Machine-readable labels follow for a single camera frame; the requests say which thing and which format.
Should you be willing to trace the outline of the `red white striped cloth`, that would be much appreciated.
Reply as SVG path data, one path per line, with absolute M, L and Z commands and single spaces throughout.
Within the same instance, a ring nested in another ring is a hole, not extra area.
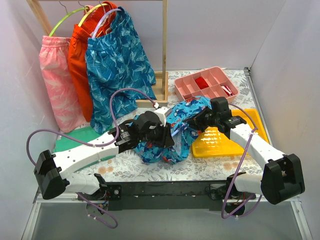
M 227 85 L 221 85 L 221 88 L 223 89 L 223 91 L 226 93 L 228 97 L 231 97 L 234 95 L 231 89 Z

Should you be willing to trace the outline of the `orange shorts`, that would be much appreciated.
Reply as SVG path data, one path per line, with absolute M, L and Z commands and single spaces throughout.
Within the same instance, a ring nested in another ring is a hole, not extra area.
M 68 68 L 86 122 L 91 121 L 93 113 L 93 101 L 90 95 L 87 64 L 85 61 L 88 39 L 91 37 L 102 16 L 106 12 L 117 8 L 117 5 L 110 1 L 105 1 L 104 3 L 108 5 L 104 9 L 102 7 L 98 8 L 85 20 L 81 27 L 78 24 L 74 25 L 68 50 Z

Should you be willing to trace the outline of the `floral table mat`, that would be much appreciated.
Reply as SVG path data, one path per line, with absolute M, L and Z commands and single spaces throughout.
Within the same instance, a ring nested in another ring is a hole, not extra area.
M 224 72 L 239 91 L 233 104 L 259 111 L 261 108 L 253 83 L 248 79 L 249 71 L 226 69 Z M 225 180 L 235 172 L 240 159 L 240 156 L 195 158 L 190 153 L 186 160 L 177 164 L 163 161 L 145 164 L 134 150 L 129 150 L 83 168 L 79 173 L 99 173 L 107 182 Z

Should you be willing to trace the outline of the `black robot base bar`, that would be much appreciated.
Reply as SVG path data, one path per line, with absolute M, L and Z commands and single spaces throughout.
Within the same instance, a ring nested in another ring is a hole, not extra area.
M 111 182 L 106 190 L 82 196 L 107 201 L 110 211 L 206 209 L 220 211 L 226 180 Z

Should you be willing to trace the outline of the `green folded cloth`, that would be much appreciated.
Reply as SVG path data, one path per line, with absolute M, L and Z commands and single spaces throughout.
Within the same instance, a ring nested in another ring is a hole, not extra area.
M 91 128 L 90 126 L 84 126 L 84 125 L 78 129 L 75 129 L 75 130 L 68 132 L 68 133 L 65 133 L 65 134 L 71 138 L 78 139 L 78 140 L 80 140 L 82 142 L 86 142 L 86 143 L 93 141 L 101 136 L 100 134 L 95 132 L 95 130 L 93 128 Z M 76 148 L 80 145 L 81 145 L 81 143 L 79 143 L 79 142 L 75 142 L 75 141 L 68 139 L 64 136 L 59 136 L 57 138 L 57 140 L 55 141 L 55 148 L 53 149 L 53 152 L 56 153 L 56 152 L 67 151 L 72 148 Z

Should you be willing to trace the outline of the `pink divided organizer box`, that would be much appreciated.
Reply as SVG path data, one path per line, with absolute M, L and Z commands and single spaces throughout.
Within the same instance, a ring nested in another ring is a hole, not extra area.
M 195 79 L 198 77 L 203 77 L 209 87 L 200 89 L 195 82 Z M 228 86 L 233 92 L 233 96 L 227 96 L 221 88 L 222 85 Z M 174 80 L 174 90 L 180 101 L 197 96 L 204 96 L 210 99 L 225 97 L 229 103 L 231 103 L 240 92 L 224 70 L 218 66 L 177 78 Z

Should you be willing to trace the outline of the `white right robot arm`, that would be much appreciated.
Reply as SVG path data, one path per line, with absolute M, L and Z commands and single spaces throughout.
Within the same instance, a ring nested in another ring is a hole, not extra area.
M 273 205 L 305 192 L 301 160 L 274 148 L 240 116 L 234 116 L 225 97 L 210 100 L 210 107 L 184 120 L 194 130 L 204 132 L 216 127 L 228 139 L 244 149 L 262 168 L 263 174 L 234 173 L 227 180 L 226 196 L 237 199 L 243 193 L 263 195 Z

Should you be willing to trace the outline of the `pink patterned shorts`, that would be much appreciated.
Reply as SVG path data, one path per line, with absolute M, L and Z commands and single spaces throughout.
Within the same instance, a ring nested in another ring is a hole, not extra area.
M 69 37 L 43 36 L 39 52 L 42 77 L 56 123 L 68 133 L 86 122 L 68 67 Z

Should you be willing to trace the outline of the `wooden clothes rack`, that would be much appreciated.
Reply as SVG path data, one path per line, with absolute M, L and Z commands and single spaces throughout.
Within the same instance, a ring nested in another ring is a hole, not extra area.
M 54 35 L 56 29 L 59 25 L 67 19 L 69 16 L 84 11 L 86 9 L 85 6 L 81 6 L 81 8 L 76 9 L 72 12 L 67 12 L 66 16 L 61 19 L 60 22 L 57 23 L 55 27 L 52 27 L 50 24 L 39 0 L 28 0 L 27 1 L 30 9 L 32 10 L 34 16 L 40 23 L 44 33 L 47 36 Z M 152 86 L 152 89 L 156 96 L 156 102 L 159 106 L 167 106 L 168 105 L 168 72 L 166 70 L 167 63 L 167 32 L 168 32 L 168 1 L 162 1 L 162 70 L 155 72 L 156 84 Z

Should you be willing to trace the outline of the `yellow hanger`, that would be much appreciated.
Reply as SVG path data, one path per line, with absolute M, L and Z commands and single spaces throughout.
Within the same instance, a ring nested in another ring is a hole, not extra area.
M 78 26 L 81 27 L 83 25 L 83 23 L 86 21 L 86 19 L 92 14 L 94 13 L 98 8 L 102 8 L 103 10 L 105 9 L 105 6 L 108 6 L 108 3 L 100 3 L 94 7 L 92 7 L 80 20 L 80 22 L 78 23 Z

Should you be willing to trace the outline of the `translucent white hanger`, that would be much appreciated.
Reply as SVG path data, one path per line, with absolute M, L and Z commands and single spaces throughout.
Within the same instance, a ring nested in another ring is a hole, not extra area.
M 120 8 L 114 8 L 114 9 L 111 9 L 111 10 L 109 10 L 108 12 L 106 12 L 106 13 L 102 16 L 102 18 L 99 20 L 99 22 L 97 23 L 94 31 L 92 32 L 91 38 L 94 39 L 94 38 L 97 36 L 97 33 L 98 33 L 99 28 L 101 27 L 101 25 L 104 24 L 105 20 L 107 19 L 107 17 L 108 17 L 109 15 L 111 15 L 112 13 L 121 11 L 121 10 L 122 10 L 122 9 L 120 9 Z

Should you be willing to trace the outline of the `teal leaf print shorts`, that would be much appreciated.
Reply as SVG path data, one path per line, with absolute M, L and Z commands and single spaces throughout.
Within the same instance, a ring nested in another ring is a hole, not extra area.
M 155 72 L 143 49 L 130 14 L 115 12 L 112 31 L 89 38 L 85 52 L 93 112 L 90 125 L 103 134 L 117 119 L 134 111 L 137 100 L 156 99 L 152 85 Z

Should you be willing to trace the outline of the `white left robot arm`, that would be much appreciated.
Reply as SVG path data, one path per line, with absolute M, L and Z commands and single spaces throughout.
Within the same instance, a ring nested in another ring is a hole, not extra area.
M 169 148 L 175 143 L 167 119 L 172 112 L 167 107 L 146 111 L 137 119 L 130 119 L 100 137 L 70 150 L 41 152 L 34 175 L 43 199 L 51 200 L 63 193 L 84 193 L 101 200 L 109 192 L 106 181 L 98 174 L 76 172 L 103 158 L 132 150 L 141 143 Z

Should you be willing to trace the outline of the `yellow plastic tray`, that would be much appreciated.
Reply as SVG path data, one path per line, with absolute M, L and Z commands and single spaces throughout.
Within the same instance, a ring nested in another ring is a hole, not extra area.
M 245 112 L 248 116 L 239 109 L 232 110 L 234 116 L 242 117 L 251 128 L 254 127 L 253 124 L 256 124 L 257 130 L 255 132 L 266 142 L 269 142 L 258 111 L 247 108 Z M 241 146 L 220 133 L 216 127 L 208 127 L 205 132 L 198 136 L 191 148 L 195 158 L 234 157 L 240 156 L 244 152 Z

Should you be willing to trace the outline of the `blue shark print shorts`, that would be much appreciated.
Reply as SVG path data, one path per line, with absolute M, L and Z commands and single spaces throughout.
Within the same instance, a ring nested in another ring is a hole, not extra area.
M 171 108 L 172 112 L 167 117 L 171 124 L 171 136 L 174 145 L 169 148 L 156 147 L 149 142 L 138 144 L 134 149 L 146 164 L 163 161 L 169 164 L 177 164 L 184 161 L 189 153 L 193 142 L 198 138 L 200 132 L 191 128 L 183 120 L 191 118 L 210 106 L 210 99 L 204 96 L 194 96 L 184 100 Z

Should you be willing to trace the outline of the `red rolled cloth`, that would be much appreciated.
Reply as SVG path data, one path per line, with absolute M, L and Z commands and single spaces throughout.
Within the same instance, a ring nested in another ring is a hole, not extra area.
M 200 90 L 206 89 L 209 87 L 208 83 L 206 82 L 206 80 L 202 76 L 196 78 L 194 81 Z

